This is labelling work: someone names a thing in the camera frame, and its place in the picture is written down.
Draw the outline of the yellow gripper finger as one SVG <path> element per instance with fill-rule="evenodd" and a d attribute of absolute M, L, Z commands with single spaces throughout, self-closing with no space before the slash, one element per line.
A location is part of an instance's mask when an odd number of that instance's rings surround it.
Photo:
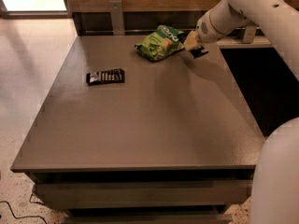
<path fill-rule="evenodd" d="M 186 50 L 196 49 L 201 45 L 199 34 L 196 31 L 190 31 L 183 43 Z"/>

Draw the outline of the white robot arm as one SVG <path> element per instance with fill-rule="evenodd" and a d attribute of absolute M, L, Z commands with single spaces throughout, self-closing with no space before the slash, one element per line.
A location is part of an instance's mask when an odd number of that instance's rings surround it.
<path fill-rule="evenodd" d="M 284 0 L 221 0 L 196 23 L 184 47 L 216 42 L 254 22 L 299 79 L 299 12 Z M 249 224 L 299 224 L 299 118 L 266 139 L 255 167 Z"/>

